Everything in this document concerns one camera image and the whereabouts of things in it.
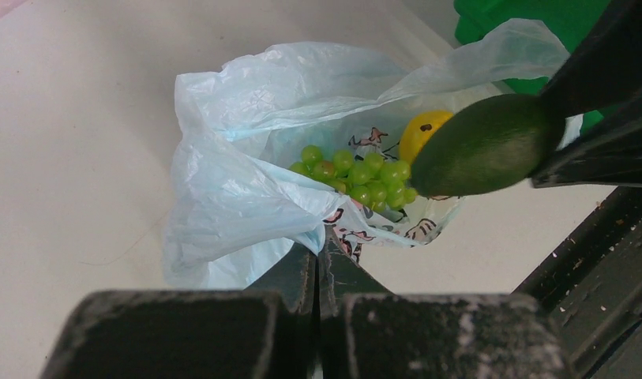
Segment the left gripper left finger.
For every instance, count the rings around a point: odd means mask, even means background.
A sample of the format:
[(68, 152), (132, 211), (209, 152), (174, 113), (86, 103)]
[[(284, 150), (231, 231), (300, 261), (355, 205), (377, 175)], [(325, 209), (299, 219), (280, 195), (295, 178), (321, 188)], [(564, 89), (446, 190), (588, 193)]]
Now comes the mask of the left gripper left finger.
[(317, 259), (294, 245), (240, 291), (113, 290), (68, 316), (44, 378), (309, 378)]

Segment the yellow fake pear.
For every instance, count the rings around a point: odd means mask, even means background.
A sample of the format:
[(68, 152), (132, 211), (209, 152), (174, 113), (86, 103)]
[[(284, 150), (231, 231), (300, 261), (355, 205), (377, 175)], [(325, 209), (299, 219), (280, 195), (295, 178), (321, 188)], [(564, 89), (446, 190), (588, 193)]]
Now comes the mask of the yellow fake pear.
[(399, 158), (412, 164), (426, 142), (451, 117), (450, 111), (427, 111), (415, 116), (404, 129), (399, 143)]

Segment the dark green fake avocado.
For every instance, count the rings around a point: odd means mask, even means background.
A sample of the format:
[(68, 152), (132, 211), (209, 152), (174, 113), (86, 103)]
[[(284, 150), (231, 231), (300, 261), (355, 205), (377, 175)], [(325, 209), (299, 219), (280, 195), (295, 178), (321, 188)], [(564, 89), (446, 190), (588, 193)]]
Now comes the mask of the dark green fake avocado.
[(490, 193), (526, 179), (561, 142), (566, 119), (539, 97), (504, 94), (453, 115), (411, 164), (423, 197)]

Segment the green fake grapes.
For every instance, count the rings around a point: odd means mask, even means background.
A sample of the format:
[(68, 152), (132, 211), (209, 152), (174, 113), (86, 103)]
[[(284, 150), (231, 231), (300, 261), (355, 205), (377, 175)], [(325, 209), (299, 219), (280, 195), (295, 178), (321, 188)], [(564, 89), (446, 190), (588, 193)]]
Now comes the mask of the green fake grapes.
[(379, 213), (401, 211), (419, 196), (408, 183), (410, 164), (387, 158), (379, 152), (356, 155), (340, 149), (325, 158), (320, 147), (307, 145), (300, 153), (300, 160), (288, 169), (347, 194)]

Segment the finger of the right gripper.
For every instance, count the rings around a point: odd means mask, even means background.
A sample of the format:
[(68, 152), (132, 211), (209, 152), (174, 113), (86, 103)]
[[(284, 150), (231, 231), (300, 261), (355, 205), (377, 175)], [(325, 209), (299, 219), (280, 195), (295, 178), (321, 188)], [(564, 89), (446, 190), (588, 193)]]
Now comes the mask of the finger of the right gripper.
[(626, 105), (640, 93), (642, 1), (612, 1), (540, 98), (571, 116)]
[(625, 106), (556, 151), (531, 174), (535, 188), (642, 188), (642, 88)]

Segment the light blue plastic bag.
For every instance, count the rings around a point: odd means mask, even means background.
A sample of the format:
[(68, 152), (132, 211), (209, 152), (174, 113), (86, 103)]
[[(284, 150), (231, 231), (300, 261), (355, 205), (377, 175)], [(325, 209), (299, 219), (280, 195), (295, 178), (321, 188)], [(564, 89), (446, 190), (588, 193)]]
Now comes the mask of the light blue plastic bag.
[(163, 274), (180, 288), (243, 289), (295, 243), (321, 251), (327, 230), (359, 259), (364, 245), (432, 242), (461, 199), (418, 198), (381, 216), (331, 187), (291, 172), (302, 149), (398, 157), (407, 122), (458, 111), (490, 95), (460, 48), (409, 70), (378, 51), (339, 43), (269, 47), (219, 72), (175, 81), (182, 131), (172, 166), (176, 203), (164, 237)]

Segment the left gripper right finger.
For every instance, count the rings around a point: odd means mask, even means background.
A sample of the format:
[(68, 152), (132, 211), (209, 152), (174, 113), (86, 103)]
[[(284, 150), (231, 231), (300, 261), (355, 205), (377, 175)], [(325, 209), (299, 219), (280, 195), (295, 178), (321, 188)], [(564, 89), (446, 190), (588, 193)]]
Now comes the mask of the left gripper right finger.
[(572, 378), (558, 329), (522, 294), (397, 295), (327, 231), (318, 255), (325, 378)]

